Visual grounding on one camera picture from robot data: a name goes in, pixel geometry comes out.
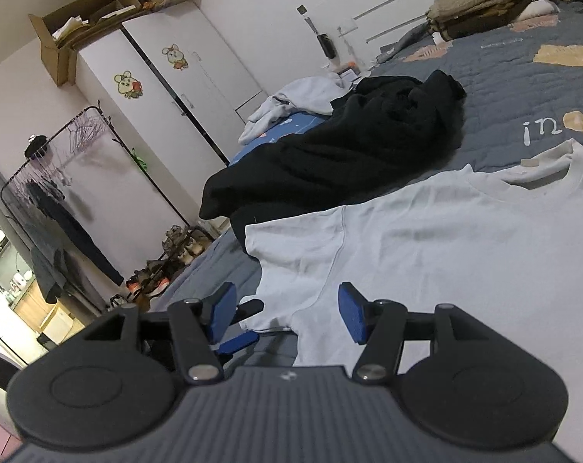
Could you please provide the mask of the white t-shirt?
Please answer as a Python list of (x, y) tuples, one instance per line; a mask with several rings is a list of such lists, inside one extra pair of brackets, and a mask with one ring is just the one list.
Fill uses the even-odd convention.
[(343, 282), (412, 311), (461, 307), (552, 367), (569, 391), (557, 444), (583, 462), (583, 145), (502, 171), (443, 171), (359, 205), (247, 228), (264, 308), (246, 327), (297, 335), (300, 366), (352, 368)]

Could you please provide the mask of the black clothes rack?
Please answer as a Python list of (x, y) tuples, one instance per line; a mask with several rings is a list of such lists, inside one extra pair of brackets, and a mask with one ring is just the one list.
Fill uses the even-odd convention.
[(161, 256), (166, 232), (188, 223), (164, 188), (164, 173), (97, 106), (47, 138), (46, 154), (24, 159), (3, 199), (18, 224), (59, 238), (90, 293), (127, 295), (124, 282)]

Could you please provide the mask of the black clothes pile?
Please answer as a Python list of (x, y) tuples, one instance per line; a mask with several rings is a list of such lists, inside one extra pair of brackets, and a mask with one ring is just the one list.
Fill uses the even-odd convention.
[(363, 79), (330, 118), (264, 143), (206, 181), (199, 215), (224, 216), (240, 243), (250, 225), (373, 198), (441, 164), (463, 123), (466, 92), (434, 71)]

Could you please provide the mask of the shoes on rack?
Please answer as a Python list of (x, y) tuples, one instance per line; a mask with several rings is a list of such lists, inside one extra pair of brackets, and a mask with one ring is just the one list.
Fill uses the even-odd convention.
[(201, 227), (172, 226), (162, 240), (161, 256), (147, 260), (144, 268), (135, 270), (124, 282), (128, 294), (113, 296), (109, 307), (133, 303), (140, 311), (150, 311), (153, 300), (162, 296), (215, 239), (216, 236)]

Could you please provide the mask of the blue patterned pillow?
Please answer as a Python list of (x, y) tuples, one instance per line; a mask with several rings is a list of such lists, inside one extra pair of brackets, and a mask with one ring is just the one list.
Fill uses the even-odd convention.
[(310, 114), (307, 112), (293, 113), (273, 125), (267, 132), (250, 142), (248, 145), (243, 146), (240, 152), (232, 158), (230, 164), (236, 164), (260, 145), (275, 143), (279, 139), (289, 135), (304, 134), (325, 122), (327, 119), (327, 116)]

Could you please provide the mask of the light grey hoodie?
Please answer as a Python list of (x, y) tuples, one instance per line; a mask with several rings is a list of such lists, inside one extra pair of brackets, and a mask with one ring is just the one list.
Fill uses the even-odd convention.
[(346, 95), (349, 89), (350, 86), (334, 73), (296, 79), (268, 96), (259, 108), (250, 114), (238, 142), (241, 145), (248, 145), (266, 133), (280, 119), (297, 112), (330, 116), (333, 112), (333, 100)]

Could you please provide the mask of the white wardrobe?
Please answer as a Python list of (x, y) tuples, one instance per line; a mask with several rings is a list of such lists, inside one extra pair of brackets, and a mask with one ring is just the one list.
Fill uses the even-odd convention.
[(190, 223), (206, 180), (240, 152), (248, 115), (266, 97), (190, 1), (128, 20), (82, 48), (76, 85)]

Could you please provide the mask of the black hat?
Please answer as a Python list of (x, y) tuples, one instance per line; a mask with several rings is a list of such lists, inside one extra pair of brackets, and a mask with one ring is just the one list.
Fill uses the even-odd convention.
[(42, 158), (49, 148), (46, 135), (34, 135), (29, 138), (29, 144), (24, 150), (24, 158), (36, 160)]

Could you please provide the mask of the grey quilted bedspread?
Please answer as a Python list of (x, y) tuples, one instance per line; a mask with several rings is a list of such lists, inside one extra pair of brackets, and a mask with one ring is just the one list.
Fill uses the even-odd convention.
[[(442, 46), (422, 41), (399, 52), (369, 78), (409, 76), (425, 81), (436, 70), (451, 75), (466, 92), (460, 134), (441, 164), (373, 198), (340, 206), (369, 202), (443, 171), (465, 167), (502, 171), (524, 165), (568, 140), (583, 145), (583, 67), (573, 62), (581, 51), (583, 14), (566, 5), (557, 15)], [(235, 283), (241, 298), (257, 298), (261, 275), (260, 262), (231, 227), (171, 284), (155, 308), (162, 311), (184, 299), (203, 298), (226, 281)], [(254, 364), (300, 366), (294, 332), (258, 332), (263, 341), (253, 353)]]

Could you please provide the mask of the folded brown blanket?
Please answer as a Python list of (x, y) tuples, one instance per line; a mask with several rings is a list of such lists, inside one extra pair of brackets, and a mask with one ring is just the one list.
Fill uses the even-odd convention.
[(425, 16), (432, 34), (438, 32), (444, 41), (451, 41), (506, 26), (531, 1), (435, 0)]

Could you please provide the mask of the large cardboard box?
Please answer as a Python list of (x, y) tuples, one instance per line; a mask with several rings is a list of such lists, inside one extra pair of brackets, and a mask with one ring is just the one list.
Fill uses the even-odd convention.
[(41, 62), (55, 85), (74, 84), (78, 50), (141, 10), (139, 0), (76, 0), (44, 17), (29, 14)]

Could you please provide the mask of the white pillow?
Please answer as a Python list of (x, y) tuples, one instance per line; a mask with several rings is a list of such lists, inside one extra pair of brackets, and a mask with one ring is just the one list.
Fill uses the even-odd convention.
[(559, 13), (559, 8), (556, 3), (549, 0), (534, 0), (531, 1), (525, 9), (514, 19), (515, 22), (522, 22), (525, 20), (555, 15)]

